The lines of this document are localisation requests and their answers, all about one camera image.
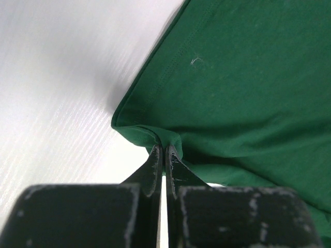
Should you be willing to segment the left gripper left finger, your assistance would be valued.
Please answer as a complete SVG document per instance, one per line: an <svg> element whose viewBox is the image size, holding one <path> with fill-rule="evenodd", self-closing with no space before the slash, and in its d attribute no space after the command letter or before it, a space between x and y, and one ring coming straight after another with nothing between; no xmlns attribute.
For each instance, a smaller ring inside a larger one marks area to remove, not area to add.
<svg viewBox="0 0 331 248"><path fill-rule="evenodd" d="M37 184L18 197L1 247L158 247L162 148L119 184Z"/></svg>

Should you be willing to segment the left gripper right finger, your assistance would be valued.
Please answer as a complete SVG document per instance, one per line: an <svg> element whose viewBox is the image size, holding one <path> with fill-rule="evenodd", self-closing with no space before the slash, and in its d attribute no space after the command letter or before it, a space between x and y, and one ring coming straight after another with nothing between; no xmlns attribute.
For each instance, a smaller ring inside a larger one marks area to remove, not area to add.
<svg viewBox="0 0 331 248"><path fill-rule="evenodd" d="M211 187L165 150L169 247L322 247L305 203L280 187Z"/></svg>

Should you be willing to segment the green t shirt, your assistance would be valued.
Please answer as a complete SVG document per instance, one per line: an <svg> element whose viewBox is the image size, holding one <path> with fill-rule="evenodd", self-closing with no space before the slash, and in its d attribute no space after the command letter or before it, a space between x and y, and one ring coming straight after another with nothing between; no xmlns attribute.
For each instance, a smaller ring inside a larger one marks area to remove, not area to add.
<svg viewBox="0 0 331 248"><path fill-rule="evenodd" d="M111 126L207 182L294 189L330 247L330 1L185 1Z"/></svg>

